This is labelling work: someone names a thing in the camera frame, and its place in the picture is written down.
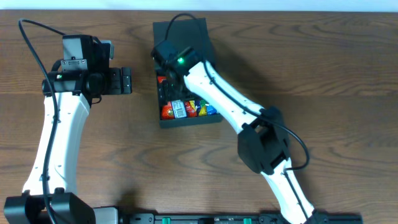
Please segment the black gift box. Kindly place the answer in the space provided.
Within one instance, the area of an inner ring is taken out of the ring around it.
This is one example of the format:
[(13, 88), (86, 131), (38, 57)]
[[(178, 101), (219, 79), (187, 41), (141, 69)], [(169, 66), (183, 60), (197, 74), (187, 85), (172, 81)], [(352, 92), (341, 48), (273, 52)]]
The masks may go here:
[[(179, 51), (183, 51), (187, 47), (193, 47), (199, 53), (204, 53), (205, 57), (213, 67), (216, 66), (215, 52), (211, 40), (208, 35), (206, 19), (199, 18), (198, 22), (193, 19), (179, 20), (175, 21), (171, 26), (171, 31), (167, 37), (175, 48)], [(160, 68), (155, 65), (156, 78), (158, 76), (164, 76), (160, 74)], [(157, 95), (159, 98), (159, 85), (157, 82)], [(202, 100), (199, 96), (194, 94), (194, 99), (191, 100)], [(162, 120), (160, 117), (160, 127), (161, 128), (176, 128), (181, 126), (193, 126), (198, 124), (210, 124), (219, 123), (223, 120), (222, 115), (206, 115), (206, 116), (196, 116), (193, 118), (180, 118), (180, 119), (165, 119)]]

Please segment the small dark blue packet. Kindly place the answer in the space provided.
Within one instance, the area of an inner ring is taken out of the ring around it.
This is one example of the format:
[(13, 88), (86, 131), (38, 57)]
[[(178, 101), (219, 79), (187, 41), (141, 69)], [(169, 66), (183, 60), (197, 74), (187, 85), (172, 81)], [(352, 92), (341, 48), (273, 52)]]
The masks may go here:
[(184, 102), (181, 100), (171, 101), (172, 109), (175, 119), (186, 118), (187, 112), (185, 110)]

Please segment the red snack bag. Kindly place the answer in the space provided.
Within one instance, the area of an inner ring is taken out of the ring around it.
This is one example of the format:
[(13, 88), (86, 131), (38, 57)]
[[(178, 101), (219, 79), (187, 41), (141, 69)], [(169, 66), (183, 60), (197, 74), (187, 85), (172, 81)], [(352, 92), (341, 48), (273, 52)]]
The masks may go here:
[[(157, 81), (159, 85), (158, 90), (161, 107), (160, 117), (162, 120), (175, 119), (171, 101), (175, 101), (176, 99), (172, 96), (172, 87), (169, 85), (166, 76), (158, 76)], [(196, 117), (196, 112), (194, 112), (194, 109), (191, 107), (189, 101), (185, 100), (183, 102), (185, 105), (185, 110), (187, 112), (186, 118)]]

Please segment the yellow snack bag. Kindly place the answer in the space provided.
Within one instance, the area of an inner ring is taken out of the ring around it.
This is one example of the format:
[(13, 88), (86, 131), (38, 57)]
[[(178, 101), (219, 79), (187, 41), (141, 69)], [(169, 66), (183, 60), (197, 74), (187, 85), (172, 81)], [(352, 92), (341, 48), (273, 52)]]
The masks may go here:
[[(195, 111), (194, 100), (190, 100), (189, 103), (190, 103), (191, 107), (194, 109), (194, 112), (196, 112), (196, 111)], [(206, 116), (206, 115), (207, 115), (207, 114), (206, 114), (206, 107), (201, 107), (199, 116)]]

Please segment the blue Oreo cookie pack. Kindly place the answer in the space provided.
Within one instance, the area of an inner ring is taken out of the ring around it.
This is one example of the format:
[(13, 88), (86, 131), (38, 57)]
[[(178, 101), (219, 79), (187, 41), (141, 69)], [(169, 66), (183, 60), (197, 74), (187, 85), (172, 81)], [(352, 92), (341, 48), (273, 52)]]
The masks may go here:
[(217, 110), (215, 109), (215, 107), (213, 105), (210, 104), (206, 104), (206, 114), (209, 115), (214, 115), (217, 114)]

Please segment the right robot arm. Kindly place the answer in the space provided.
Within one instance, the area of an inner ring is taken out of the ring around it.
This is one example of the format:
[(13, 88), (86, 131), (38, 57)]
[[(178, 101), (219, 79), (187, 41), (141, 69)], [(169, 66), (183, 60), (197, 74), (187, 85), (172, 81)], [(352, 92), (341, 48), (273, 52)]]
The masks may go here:
[(282, 113), (246, 98), (192, 47), (179, 52), (171, 42), (163, 40), (151, 55), (175, 86), (198, 95), (227, 120), (238, 135), (240, 159), (265, 178), (283, 218), (289, 223), (310, 223), (315, 209), (294, 174), (305, 166), (293, 166), (289, 137), (295, 138), (304, 150), (307, 147), (285, 126)]

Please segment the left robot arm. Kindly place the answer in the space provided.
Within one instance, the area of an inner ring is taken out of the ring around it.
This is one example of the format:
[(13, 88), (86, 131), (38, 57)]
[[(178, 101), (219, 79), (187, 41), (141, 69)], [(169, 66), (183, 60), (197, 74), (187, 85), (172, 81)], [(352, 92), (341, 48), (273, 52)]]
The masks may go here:
[(118, 212), (101, 212), (77, 196), (76, 166), (85, 121), (104, 95), (132, 92), (131, 69), (111, 68), (114, 45), (91, 35), (64, 35), (63, 58), (42, 82), (45, 118), (34, 166), (20, 196), (8, 197), (9, 223), (108, 223)]

